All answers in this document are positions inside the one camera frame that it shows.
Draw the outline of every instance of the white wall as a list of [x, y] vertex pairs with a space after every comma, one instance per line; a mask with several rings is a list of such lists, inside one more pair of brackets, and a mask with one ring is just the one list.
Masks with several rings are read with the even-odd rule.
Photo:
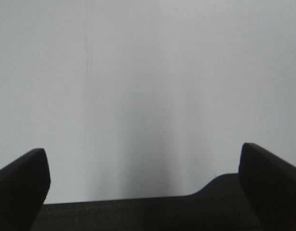
[[296, 165], [296, 1], [0, 1], [0, 168], [46, 203], [193, 193], [251, 141]]

